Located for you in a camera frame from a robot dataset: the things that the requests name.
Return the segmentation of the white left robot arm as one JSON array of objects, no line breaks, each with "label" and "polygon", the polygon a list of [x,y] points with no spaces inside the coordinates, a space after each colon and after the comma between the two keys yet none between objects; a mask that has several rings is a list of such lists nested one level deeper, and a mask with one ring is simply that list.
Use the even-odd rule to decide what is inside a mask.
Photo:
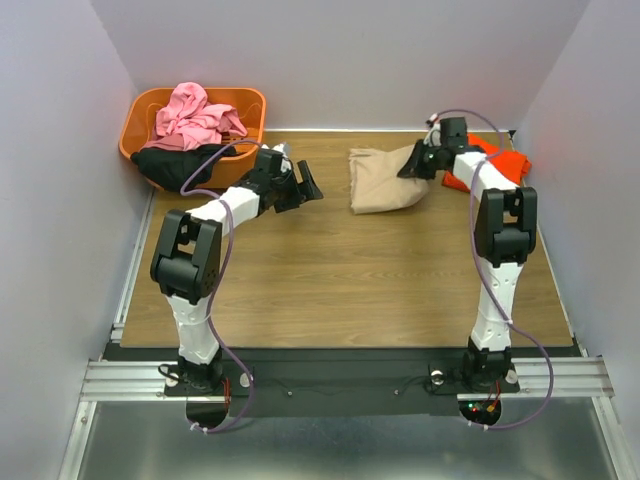
[{"label": "white left robot arm", "polygon": [[202,394],[222,384],[221,341],[211,331],[211,307],[230,260],[222,252],[223,238],[232,245],[235,228],[264,212],[282,213],[323,198],[306,161],[293,167],[269,150],[223,194],[190,211],[166,213],[150,276],[172,309],[179,338],[177,366],[160,369],[167,381]]}]

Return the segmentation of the beige t shirt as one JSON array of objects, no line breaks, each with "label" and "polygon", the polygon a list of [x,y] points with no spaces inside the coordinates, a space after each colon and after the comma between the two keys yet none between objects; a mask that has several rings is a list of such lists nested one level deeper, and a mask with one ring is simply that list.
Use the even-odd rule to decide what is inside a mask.
[{"label": "beige t shirt", "polygon": [[413,146],[392,151],[352,148],[349,153],[350,207],[355,215],[411,207],[429,192],[426,180],[400,178]]}]

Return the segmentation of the pink t shirt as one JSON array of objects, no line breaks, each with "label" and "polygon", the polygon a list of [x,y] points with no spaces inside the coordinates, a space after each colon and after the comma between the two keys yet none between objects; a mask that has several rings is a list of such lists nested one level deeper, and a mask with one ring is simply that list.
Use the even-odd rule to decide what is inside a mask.
[{"label": "pink t shirt", "polygon": [[240,138],[248,134],[237,109],[210,103],[202,86],[184,82],[176,86],[168,104],[156,113],[152,138],[144,147],[190,151],[203,145],[220,145],[225,134]]}]

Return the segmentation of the orange plastic basket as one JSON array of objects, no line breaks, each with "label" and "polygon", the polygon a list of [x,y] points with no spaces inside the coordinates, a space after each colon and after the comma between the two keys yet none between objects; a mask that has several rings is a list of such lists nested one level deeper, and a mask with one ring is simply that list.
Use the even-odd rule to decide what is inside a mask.
[{"label": "orange plastic basket", "polygon": [[[246,139],[262,143],[267,102],[260,91],[244,87],[208,86],[205,86],[204,90],[211,103],[229,104],[235,107],[240,121],[248,130]],[[119,139],[119,151],[128,162],[131,162],[130,156],[151,139],[156,113],[168,104],[172,91],[173,87],[153,88],[141,93],[133,101]],[[254,165],[257,146],[241,144],[236,145],[235,150],[236,156],[224,157],[216,163],[211,179],[202,184],[202,187],[210,189],[228,187]]]}]

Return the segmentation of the silver round knob right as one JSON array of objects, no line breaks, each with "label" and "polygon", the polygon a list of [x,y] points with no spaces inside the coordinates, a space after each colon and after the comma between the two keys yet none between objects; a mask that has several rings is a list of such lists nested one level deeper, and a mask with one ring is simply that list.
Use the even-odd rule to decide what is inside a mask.
[{"label": "silver round knob right", "polygon": [[445,375],[441,370],[432,370],[430,373],[431,384],[435,387],[440,387],[445,382]]}]

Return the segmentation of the folded orange t shirt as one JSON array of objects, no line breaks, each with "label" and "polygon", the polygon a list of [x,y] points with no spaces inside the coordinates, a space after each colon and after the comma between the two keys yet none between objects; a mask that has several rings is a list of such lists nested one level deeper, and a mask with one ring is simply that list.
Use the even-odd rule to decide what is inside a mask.
[{"label": "folded orange t shirt", "polygon": [[500,140],[503,140],[503,137],[497,134],[491,135],[488,140],[476,133],[468,134],[469,145],[483,149],[491,164],[491,167],[485,164],[481,168],[480,178],[484,179],[489,172],[496,171],[510,182],[520,185],[529,174],[531,162],[526,155],[512,150],[509,141],[503,143],[503,148],[500,148]]}]

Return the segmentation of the aluminium rail frame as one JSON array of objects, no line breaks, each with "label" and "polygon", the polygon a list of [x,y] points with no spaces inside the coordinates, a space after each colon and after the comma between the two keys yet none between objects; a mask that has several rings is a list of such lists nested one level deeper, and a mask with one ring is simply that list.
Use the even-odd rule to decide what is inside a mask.
[{"label": "aluminium rail frame", "polygon": [[[174,349],[165,304],[148,277],[161,215],[196,198],[160,194],[149,207],[111,341]],[[440,191],[394,213],[355,216],[344,188],[244,226],[216,302],[216,322],[242,348],[458,348],[477,297],[467,257],[466,198]],[[189,429],[185,411],[220,407],[162,396],[146,368],[102,357],[86,369],[61,475],[65,479],[632,479],[605,362],[571,337],[547,259],[531,260],[520,297],[555,359],[526,358],[524,389],[502,398],[501,428],[459,414],[251,417],[232,431]]]}]

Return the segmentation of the black t shirt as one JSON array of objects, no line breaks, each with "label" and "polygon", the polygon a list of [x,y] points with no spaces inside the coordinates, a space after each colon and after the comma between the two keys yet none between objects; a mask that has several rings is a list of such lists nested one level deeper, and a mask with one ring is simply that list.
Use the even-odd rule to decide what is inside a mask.
[{"label": "black t shirt", "polygon": [[220,144],[187,151],[148,147],[133,153],[131,160],[148,180],[166,191],[179,192],[193,172],[222,148]]}]

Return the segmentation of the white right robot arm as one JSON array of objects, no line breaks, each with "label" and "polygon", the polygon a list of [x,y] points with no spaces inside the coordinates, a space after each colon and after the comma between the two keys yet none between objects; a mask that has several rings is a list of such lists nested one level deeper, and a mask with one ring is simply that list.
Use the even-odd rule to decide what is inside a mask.
[{"label": "white right robot arm", "polygon": [[453,173],[479,202],[469,217],[481,290],[460,378],[466,387],[482,390],[511,369],[512,309],[524,264],[536,247],[537,193],[507,179],[482,149],[465,142],[434,146],[417,141],[398,176],[430,180],[439,171]]}]

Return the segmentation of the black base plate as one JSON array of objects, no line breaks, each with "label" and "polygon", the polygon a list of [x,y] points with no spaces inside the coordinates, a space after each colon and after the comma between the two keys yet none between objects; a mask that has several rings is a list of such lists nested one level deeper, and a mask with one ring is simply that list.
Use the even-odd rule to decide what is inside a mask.
[{"label": "black base plate", "polygon": [[[469,386],[460,378],[463,351],[460,348],[242,348],[238,366],[221,352],[222,384],[211,392],[176,385],[161,374],[162,367],[175,368],[174,349],[122,348],[109,345],[105,361],[132,372],[146,368],[160,381],[167,398],[193,404],[202,398],[223,398],[232,413],[246,407],[251,417],[313,417],[456,413],[462,398],[469,394],[474,403],[493,401],[524,389],[526,358],[541,356],[531,348],[517,348],[511,370],[517,380],[507,377],[490,385]],[[441,370],[445,382],[431,384],[432,370]],[[240,385],[240,376],[249,377],[249,386]]]}]

